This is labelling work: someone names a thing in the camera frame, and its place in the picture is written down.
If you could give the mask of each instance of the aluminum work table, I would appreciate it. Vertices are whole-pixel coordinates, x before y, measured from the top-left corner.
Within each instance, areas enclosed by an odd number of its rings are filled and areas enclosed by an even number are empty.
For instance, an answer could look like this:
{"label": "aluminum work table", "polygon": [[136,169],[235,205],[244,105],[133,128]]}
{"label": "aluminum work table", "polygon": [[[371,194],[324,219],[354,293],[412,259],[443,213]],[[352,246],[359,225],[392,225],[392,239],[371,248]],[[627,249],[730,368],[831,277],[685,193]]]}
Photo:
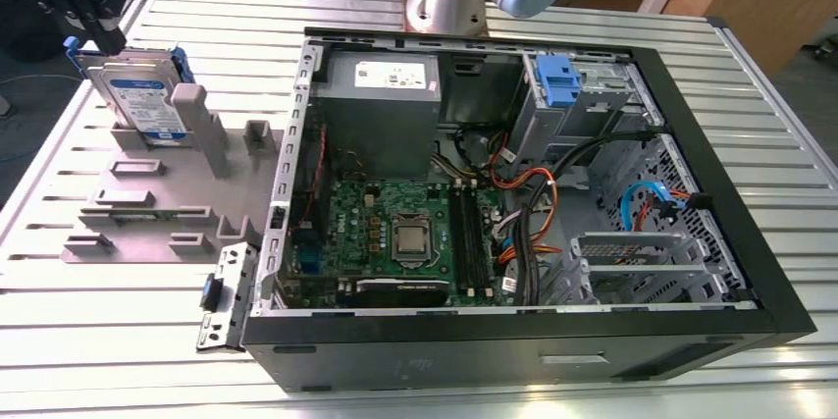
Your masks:
{"label": "aluminum work table", "polygon": [[[177,41],[228,129],[283,129],[304,26],[398,30],[396,0],[136,0],[131,44]],[[818,332],[661,383],[286,394],[247,354],[194,352],[215,264],[65,264],[115,143],[81,85],[0,213],[0,412],[111,417],[835,417],[838,174],[734,37],[703,19],[551,9],[492,36],[657,48]]]}

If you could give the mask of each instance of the motherboard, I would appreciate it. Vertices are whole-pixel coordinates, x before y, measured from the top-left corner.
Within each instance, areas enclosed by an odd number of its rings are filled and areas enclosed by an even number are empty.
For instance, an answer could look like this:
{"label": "motherboard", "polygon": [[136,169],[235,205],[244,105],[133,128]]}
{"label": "motherboard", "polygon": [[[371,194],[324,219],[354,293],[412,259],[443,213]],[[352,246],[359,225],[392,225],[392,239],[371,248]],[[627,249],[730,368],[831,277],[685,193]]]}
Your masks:
{"label": "motherboard", "polygon": [[495,305],[499,198],[462,184],[335,183],[326,242],[296,249],[303,305]]}

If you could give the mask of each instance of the hard drive label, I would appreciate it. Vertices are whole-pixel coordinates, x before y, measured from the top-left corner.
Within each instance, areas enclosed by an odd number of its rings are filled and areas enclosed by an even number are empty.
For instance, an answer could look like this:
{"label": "hard drive label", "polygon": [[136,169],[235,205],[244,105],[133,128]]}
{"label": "hard drive label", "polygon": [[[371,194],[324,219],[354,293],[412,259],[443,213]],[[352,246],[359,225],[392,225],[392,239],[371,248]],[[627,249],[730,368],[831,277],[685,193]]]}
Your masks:
{"label": "hard drive label", "polygon": [[186,126],[175,107],[167,103],[169,92],[160,81],[112,79],[109,85],[123,113],[155,144],[165,145],[186,137]]}

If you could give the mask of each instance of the blue latch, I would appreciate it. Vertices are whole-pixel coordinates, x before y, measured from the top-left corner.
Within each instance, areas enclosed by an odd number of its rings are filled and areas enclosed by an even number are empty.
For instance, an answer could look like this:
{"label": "blue latch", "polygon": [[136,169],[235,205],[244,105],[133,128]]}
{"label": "blue latch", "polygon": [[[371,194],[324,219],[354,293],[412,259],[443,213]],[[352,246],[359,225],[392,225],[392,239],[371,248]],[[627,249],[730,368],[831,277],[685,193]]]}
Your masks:
{"label": "blue latch", "polygon": [[582,75],[574,69],[567,56],[535,56],[535,67],[540,86],[547,95],[550,108],[568,108],[576,103],[582,90]]}

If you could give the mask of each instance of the power supply label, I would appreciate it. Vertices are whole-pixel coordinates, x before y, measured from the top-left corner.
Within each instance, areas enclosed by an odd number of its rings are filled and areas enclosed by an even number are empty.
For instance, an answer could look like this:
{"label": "power supply label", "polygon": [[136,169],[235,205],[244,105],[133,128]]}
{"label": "power supply label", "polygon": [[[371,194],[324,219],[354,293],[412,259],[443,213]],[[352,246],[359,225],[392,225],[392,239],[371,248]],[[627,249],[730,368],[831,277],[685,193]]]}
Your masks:
{"label": "power supply label", "polygon": [[355,65],[355,86],[426,89],[424,64],[362,61]]}
{"label": "power supply label", "polygon": [[112,79],[109,85],[121,112],[155,143],[165,144],[186,137],[186,126],[175,107],[167,103],[169,92],[160,81]]}

